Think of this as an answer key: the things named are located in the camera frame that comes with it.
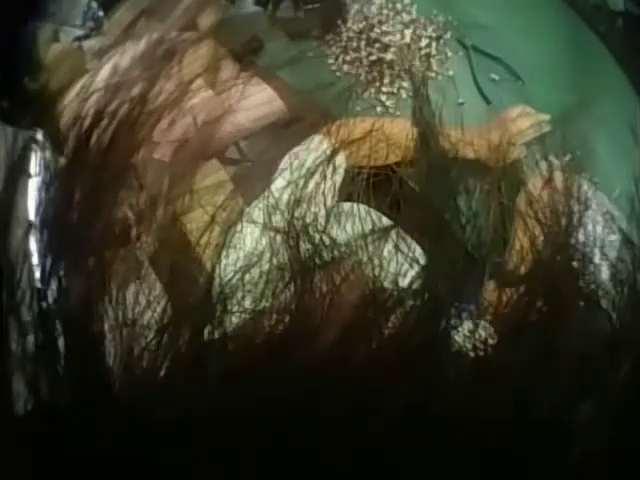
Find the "white flower cluster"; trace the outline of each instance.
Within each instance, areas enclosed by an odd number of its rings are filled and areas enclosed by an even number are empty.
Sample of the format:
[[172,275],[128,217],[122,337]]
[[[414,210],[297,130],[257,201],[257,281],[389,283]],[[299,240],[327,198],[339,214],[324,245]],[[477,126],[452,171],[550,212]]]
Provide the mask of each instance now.
[[458,308],[451,322],[451,348],[470,357],[491,353],[498,335],[491,323],[477,319],[474,307]]
[[409,72],[444,76],[452,56],[450,21],[417,14],[413,0],[357,0],[323,45],[337,75],[351,75],[378,113],[397,113],[411,92]]

